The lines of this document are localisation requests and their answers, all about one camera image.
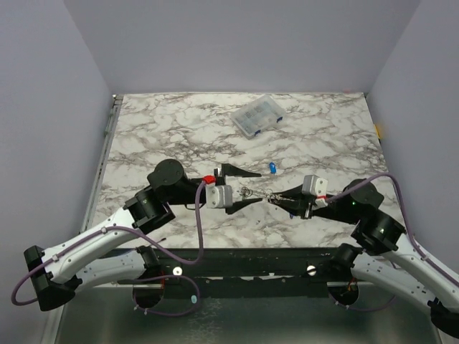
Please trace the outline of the blue key tag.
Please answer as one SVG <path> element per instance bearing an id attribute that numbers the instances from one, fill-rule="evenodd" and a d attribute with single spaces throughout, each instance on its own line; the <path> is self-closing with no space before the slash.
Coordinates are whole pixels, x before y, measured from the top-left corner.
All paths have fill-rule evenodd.
<path id="1" fill-rule="evenodd" d="M 270 173 L 271 174 L 276 174 L 277 173 L 276 165 L 273 162 L 269 163 L 269 169 L 270 169 Z"/>

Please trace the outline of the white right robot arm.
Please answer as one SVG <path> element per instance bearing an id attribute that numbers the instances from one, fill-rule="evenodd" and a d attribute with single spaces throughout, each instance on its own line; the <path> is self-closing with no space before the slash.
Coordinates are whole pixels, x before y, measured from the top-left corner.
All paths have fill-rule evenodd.
<path id="1" fill-rule="evenodd" d="M 318 216 L 353 224 L 357 245 L 338 247 L 325 264 L 331 275 L 371 282 L 409 300 L 429 314 L 438 330 L 458 337 L 458 274 L 423 249 L 407 224 L 380 210 L 384 196 L 372 181 L 356 179 L 331 195 L 327 180 L 309 175 L 295 188 L 270 194 L 268 201 L 301 219 Z"/>

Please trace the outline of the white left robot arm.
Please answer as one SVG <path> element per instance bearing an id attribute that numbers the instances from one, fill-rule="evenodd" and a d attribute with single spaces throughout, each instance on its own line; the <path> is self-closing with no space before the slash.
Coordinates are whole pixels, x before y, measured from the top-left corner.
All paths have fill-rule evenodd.
<path id="1" fill-rule="evenodd" d="M 24 251 L 36 297 L 32 299 L 46 312 L 59 308 L 86 288 L 109 282 L 136 280 L 148 283 L 161 270 L 154 251 L 184 265 L 200 263 L 204 237 L 200 208 L 224 209 L 228 214 L 249 205 L 232 200 L 226 178 L 259 178 L 260 173 L 224 163 L 214 173 L 189 178 L 182 164 L 169 158 L 148 174 L 147 187 L 127 200 L 114 214 L 93 228 L 53 247 L 32 246 Z M 148 238 L 148 234 L 174 220 L 173 205 L 195 206 L 199 248 L 193 260 L 182 258 Z"/>

